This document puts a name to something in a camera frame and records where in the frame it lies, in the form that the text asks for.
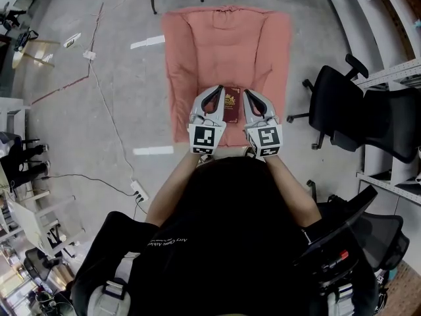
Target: outlet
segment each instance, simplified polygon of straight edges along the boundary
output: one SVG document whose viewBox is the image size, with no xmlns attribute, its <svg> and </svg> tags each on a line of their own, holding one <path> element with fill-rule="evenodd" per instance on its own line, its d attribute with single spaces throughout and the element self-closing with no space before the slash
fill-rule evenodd
<svg viewBox="0 0 421 316">
<path fill-rule="evenodd" d="M 146 191 L 143 189 L 143 187 L 141 186 L 141 184 L 137 180 L 134 180 L 130 184 L 130 186 L 132 187 L 134 192 L 138 191 L 139 194 L 141 194 L 141 196 L 143 198 L 143 202 L 147 201 L 149 199 L 149 196 L 147 195 Z"/>
</svg>

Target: pink cloth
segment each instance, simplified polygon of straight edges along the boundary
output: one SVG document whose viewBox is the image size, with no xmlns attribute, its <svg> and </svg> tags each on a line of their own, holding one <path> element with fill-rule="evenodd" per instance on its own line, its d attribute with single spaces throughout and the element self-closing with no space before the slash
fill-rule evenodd
<svg viewBox="0 0 421 316">
<path fill-rule="evenodd" d="M 239 120 L 227 123 L 222 146 L 248 145 L 242 91 L 269 98 L 282 118 L 291 26 L 287 14 L 252 7 L 190 7 L 162 17 L 175 142 L 188 142 L 196 96 L 222 84 L 241 88 Z"/>
</svg>

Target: table leg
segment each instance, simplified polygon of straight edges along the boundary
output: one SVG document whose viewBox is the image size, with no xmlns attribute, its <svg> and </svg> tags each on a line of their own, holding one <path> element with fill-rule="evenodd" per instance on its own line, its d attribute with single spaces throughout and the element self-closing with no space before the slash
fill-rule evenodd
<svg viewBox="0 0 421 316">
<path fill-rule="evenodd" d="M 59 221 L 57 219 L 51 221 L 49 224 L 46 224 L 44 226 L 45 232 L 48 233 L 56 224 L 59 224 Z"/>
<path fill-rule="evenodd" d="M 53 65 L 53 64 L 51 64 L 50 62 L 42 61 L 42 60 L 37 59 L 36 57 L 33 57 L 32 55 L 29 55 L 29 54 L 27 54 L 27 53 L 24 53 L 24 56 L 27 56 L 27 57 L 29 57 L 29 58 L 31 58 L 31 59 L 33 59 L 34 61 L 37 61 L 37 62 L 39 62 L 39 63 L 42 63 L 43 65 L 49 65 L 49 66 L 54 67 L 54 65 Z"/>
<path fill-rule="evenodd" d="M 74 196 L 70 197 L 68 200 L 63 201 L 62 203 L 56 203 L 55 205 L 52 205 L 50 207 L 47 207 L 45 209 L 42 209 L 41 211 L 38 211 L 36 213 L 37 217 L 42 217 L 43 215 L 46 215 L 52 211 L 55 211 L 61 206 L 67 205 L 68 203 L 71 203 L 72 201 L 76 200 Z"/>
<path fill-rule="evenodd" d="M 62 251 L 64 248 L 66 248 L 72 242 L 78 241 L 78 238 L 80 238 L 84 234 L 85 234 L 85 230 L 82 229 L 76 235 L 73 235 L 73 236 L 67 238 L 66 241 L 61 242 L 59 245 L 57 245 L 56 247 L 53 248 L 53 253 L 57 254 L 59 251 Z"/>
<path fill-rule="evenodd" d="M 40 43 L 54 43 L 54 44 L 56 44 L 56 45 L 59 45 L 60 44 L 60 42 L 57 42 L 57 41 L 50 41 L 50 40 L 48 40 L 48 39 L 31 39 L 30 40 L 30 42 L 40 42 Z"/>
</svg>

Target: red book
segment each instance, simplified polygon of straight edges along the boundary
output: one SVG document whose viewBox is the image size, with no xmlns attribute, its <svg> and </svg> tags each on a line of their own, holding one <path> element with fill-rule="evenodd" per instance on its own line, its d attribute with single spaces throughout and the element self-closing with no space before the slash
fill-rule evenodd
<svg viewBox="0 0 421 316">
<path fill-rule="evenodd" d="M 239 88 L 225 87 L 224 122 L 237 123 L 239 112 Z"/>
</svg>

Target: white table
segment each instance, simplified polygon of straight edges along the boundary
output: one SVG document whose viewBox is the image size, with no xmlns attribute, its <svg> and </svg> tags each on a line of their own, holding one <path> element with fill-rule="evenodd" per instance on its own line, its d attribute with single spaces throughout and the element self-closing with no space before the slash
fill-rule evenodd
<svg viewBox="0 0 421 316">
<path fill-rule="evenodd" d="M 28 241 L 50 258 L 54 258 L 55 254 L 63 250 L 63 248 L 69 246 L 69 244 L 72 242 L 77 241 L 78 238 L 80 238 L 85 233 L 85 230 L 81 229 L 78 233 L 68 237 L 66 241 L 61 242 L 59 245 L 53 248 L 48 241 L 47 233 L 52 227 L 57 225 L 59 221 L 54 220 L 47 225 L 44 225 L 41 221 L 41 218 L 44 215 L 53 212 L 64 205 L 67 205 L 68 203 L 74 202 L 74 200 L 75 197 L 70 197 L 61 203 L 52 205 L 38 212 L 33 212 L 25 206 L 15 202 L 12 197 L 7 196 L 7 203 L 9 204 L 11 215 L 25 232 Z"/>
</svg>

